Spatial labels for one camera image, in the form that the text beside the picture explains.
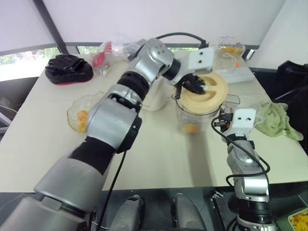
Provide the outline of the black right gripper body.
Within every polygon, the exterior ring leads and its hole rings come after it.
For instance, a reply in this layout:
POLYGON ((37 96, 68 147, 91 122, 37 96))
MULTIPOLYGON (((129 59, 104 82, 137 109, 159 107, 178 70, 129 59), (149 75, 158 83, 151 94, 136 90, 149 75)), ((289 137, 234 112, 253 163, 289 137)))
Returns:
POLYGON ((232 119, 233 113, 226 113, 224 111, 220 111, 218 115, 218 126, 229 128, 232 119))

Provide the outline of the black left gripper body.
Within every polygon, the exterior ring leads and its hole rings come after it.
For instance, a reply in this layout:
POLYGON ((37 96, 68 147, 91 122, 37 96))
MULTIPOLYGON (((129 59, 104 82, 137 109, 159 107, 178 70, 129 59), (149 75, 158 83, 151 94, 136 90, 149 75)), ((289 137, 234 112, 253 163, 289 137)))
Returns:
POLYGON ((177 85, 182 86, 203 86, 204 84, 205 82, 203 79, 191 73, 184 75, 177 83, 177 85))

